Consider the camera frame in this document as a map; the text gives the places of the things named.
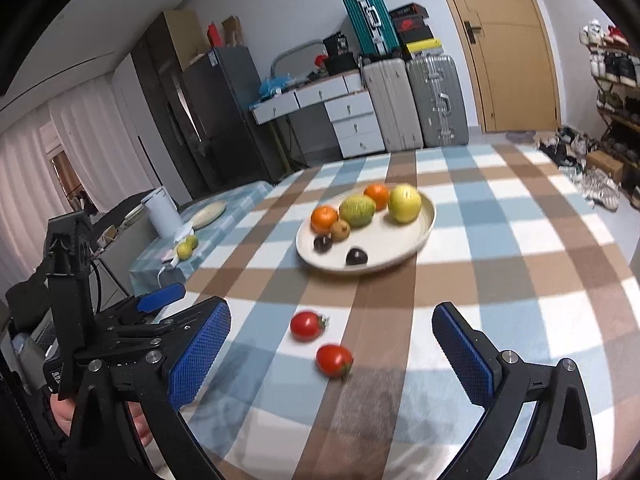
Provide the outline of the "person's left hand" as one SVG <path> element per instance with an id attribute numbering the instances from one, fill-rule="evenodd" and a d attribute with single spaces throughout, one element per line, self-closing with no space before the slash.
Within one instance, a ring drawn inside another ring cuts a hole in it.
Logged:
<path id="1" fill-rule="evenodd" d="M 66 437 L 70 436 L 70 428 L 72 428 L 75 406 L 76 404 L 73 400 L 60 400 L 56 394 L 52 394 L 52 396 L 50 396 L 50 408 L 54 420 Z M 137 429 L 138 437 L 142 445 L 146 448 L 152 442 L 153 436 L 148 422 L 142 412 L 142 407 L 139 403 L 129 402 L 128 408 L 130 415 L 134 418 L 134 426 Z"/>

